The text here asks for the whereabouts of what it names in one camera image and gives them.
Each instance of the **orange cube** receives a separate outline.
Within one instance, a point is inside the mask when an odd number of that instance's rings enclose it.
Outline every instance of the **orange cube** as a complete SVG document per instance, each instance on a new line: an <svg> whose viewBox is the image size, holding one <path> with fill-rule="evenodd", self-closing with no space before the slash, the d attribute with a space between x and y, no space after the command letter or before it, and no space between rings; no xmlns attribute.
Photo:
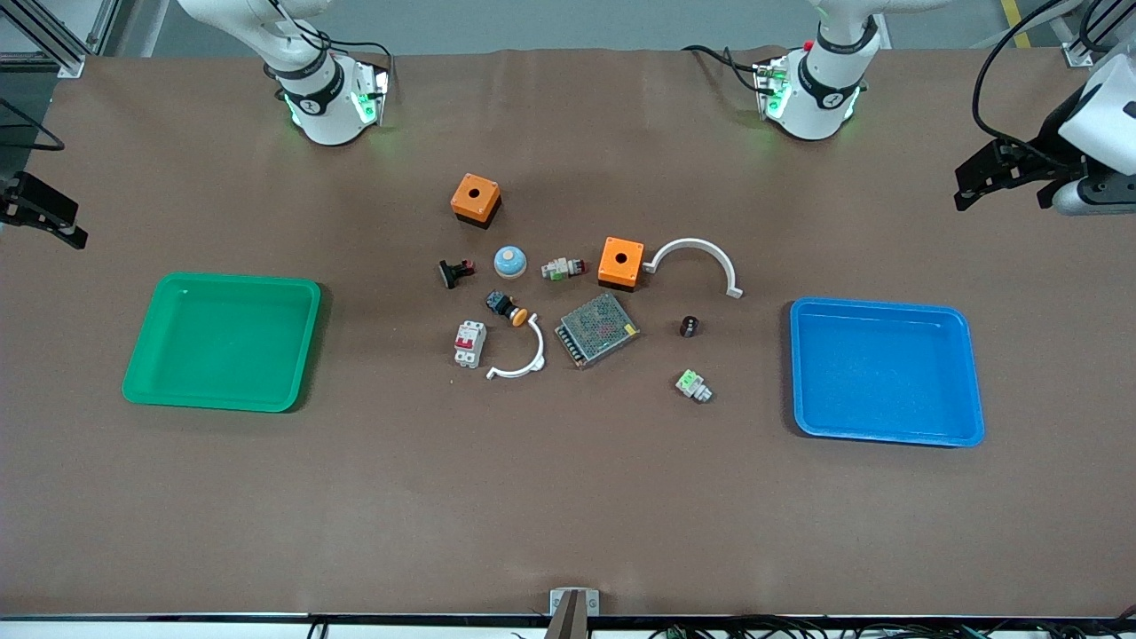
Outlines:
<svg viewBox="0 0 1136 639"><path fill-rule="evenodd" d="M596 269L600 285L619 291L633 292L643 266L643 244L619 238L608 238L603 244L603 256Z"/></svg>
<svg viewBox="0 0 1136 639"><path fill-rule="evenodd" d="M467 173L450 200L458 219L478 229L488 229L501 208L501 188L496 182Z"/></svg>

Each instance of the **tray rim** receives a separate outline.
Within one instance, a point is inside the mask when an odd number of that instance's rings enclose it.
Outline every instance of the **tray rim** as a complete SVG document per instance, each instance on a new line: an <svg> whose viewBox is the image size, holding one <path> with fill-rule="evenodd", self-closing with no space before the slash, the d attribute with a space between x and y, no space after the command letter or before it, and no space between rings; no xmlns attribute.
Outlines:
<svg viewBox="0 0 1136 639"><path fill-rule="evenodd" d="M845 308L887 308L893 310L910 310L917 313L928 313L936 315L946 315L959 323L962 329L963 338L970 348L963 349L962 364L966 368L967 377L970 383L967 384L968 392L971 393L974 400L974 409L970 410L971 421L975 424L975 434L962 438L962 437L951 437L951 435L928 435L928 434L916 434L910 435L888 435L888 434L870 434L862 431L850 431L847 429L835 430L826 428L817 428L804 418L804 399L803 389L801 380L801 331L800 331L800 320L801 309L807 305L821 305L829 307L845 307ZM790 307L790 342L792 350L792 365L793 365L793 416L796 420L797 426L801 428L805 433L813 437L832 438L832 439L851 439L858 441L879 441L879 442L891 442L891 443L916 443L926 446L938 446L947 448L972 448L982 443L983 439L986 438L986 421L983 415L983 404L982 404L982 391L978 385L978 368L975 365L975 348L974 340L970 334L970 323L962 313L955 308L949 306L936 306L936 305L925 305L925 304L908 304L908 302L896 302L896 301L879 301L879 300L858 300L858 299L842 299L842 298L822 298L822 297L803 297L793 302Z"/></svg>
<svg viewBox="0 0 1136 639"><path fill-rule="evenodd" d="M153 331L158 330L157 310L156 302L158 296L162 290L170 285L176 280L193 280L198 282L219 282L223 284L236 284L236 285L249 285L249 284L273 284L273 285L285 285L285 287L299 287L304 289L311 296L311 304L308 309L308 317L304 321L303 337L300 340L300 355L296 358L295 371L292 375L292 385L289 391L287 397L278 404L264 404L256 408L250 408L248 403L236 400L233 398L194 398L190 399L177 399L177 398L158 398L154 399L152 395L139 393L132 387L132 381L140 373L137 372L136 364L139 350L143 343L143 338L151 334ZM287 410L293 405L295 405L296 399L300 397L300 388L303 383L303 374L308 366L308 355L311 350L311 340L315 335L316 320L319 315L319 306L323 298L323 291L319 284L311 280L302 277L277 277L273 275L243 275L243 274L227 274L227 273L198 273L190 271L175 271L167 274L153 288L153 294L150 297L150 304L147 306L145 317L142 320L142 327L139 330L137 340L134 342L134 349L131 352L130 364L126 366L126 374L123 376L122 392L123 397L131 404L144 405L144 406L176 406L182 408L206 408L206 409L222 409L222 410L243 410L250 413L283 413Z"/></svg>

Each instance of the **table surface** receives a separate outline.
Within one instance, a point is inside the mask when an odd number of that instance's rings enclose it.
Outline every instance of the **table surface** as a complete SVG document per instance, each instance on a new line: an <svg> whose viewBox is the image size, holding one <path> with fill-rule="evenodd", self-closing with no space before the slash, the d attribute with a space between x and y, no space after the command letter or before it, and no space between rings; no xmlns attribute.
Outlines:
<svg viewBox="0 0 1136 639"><path fill-rule="evenodd" d="M399 61L387 126L318 148L253 59L92 59L56 92L68 147L31 169L82 205L90 247L0 236L0 611L1105 615L1136 590L1136 217L1064 218L1030 189L953 210L986 139L985 53L885 51L833 140L760 123L690 53L536 51ZM987 118L1028 136L1083 82L1008 51ZM493 226L448 200L502 184ZM643 337L588 371L551 340L605 289L535 274L603 239L683 251L618 293ZM504 282L496 248L533 274ZM483 272L453 291L438 259ZM173 271L326 290L287 414L135 406L120 384ZM482 300L504 289L533 334ZM970 321L974 449L810 439L788 391L804 296L949 305ZM677 335L687 314L702 320ZM483 368L452 363L467 318ZM693 367L715 390L673 388Z"/></svg>

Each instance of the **blue tray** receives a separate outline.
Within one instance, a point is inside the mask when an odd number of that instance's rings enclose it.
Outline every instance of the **blue tray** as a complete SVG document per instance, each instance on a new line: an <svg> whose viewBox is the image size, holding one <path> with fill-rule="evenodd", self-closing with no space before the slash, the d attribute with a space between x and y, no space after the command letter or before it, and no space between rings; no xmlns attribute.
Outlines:
<svg viewBox="0 0 1136 639"><path fill-rule="evenodd" d="M951 447L983 440L970 329L958 310L802 298L790 332L804 432Z"/></svg>

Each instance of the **plastic tray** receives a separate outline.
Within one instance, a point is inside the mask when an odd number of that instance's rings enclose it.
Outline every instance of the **plastic tray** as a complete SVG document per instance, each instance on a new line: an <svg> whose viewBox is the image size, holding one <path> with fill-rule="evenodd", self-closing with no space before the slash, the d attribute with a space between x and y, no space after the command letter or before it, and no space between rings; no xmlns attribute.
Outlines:
<svg viewBox="0 0 1136 639"><path fill-rule="evenodd" d="M279 413L300 393L319 287L172 273L142 323L123 396L135 404Z"/></svg>
<svg viewBox="0 0 1136 639"><path fill-rule="evenodd" d="M804 432L950 447L983 440L970 329L958 310L803 298L790 332Z"/></svg>

